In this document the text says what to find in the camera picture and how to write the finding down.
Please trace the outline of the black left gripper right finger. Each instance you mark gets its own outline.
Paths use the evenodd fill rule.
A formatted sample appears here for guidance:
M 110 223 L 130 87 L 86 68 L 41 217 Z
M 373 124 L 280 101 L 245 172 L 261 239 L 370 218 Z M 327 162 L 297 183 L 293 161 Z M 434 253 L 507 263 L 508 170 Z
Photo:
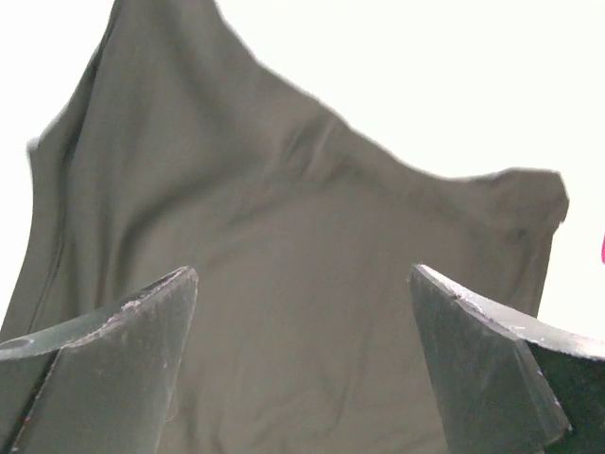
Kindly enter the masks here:
M 417 265 L 409 288 L 448 450 L 604 453 L 604 343 Z

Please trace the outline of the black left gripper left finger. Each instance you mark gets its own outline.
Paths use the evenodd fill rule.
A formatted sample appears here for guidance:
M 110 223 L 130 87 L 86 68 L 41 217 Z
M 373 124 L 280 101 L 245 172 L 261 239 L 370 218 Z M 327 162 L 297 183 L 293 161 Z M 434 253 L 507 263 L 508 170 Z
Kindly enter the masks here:
M 122 301 L 1 344 L 1 450 L 158 449 L 197 300 L 181 267 Z

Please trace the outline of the black t shirt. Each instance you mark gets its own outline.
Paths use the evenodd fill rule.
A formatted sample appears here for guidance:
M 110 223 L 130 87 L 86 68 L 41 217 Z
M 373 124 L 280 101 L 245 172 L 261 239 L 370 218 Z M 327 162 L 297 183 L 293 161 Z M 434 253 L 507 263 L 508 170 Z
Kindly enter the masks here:
M 442 180 L 261 66 L 212 1 L 118 1 L 30 152 L 11 339 L 199 275 L 163 453 L 443 453 L 407 284 L 425 263 L 530 315 L 559 174 Z

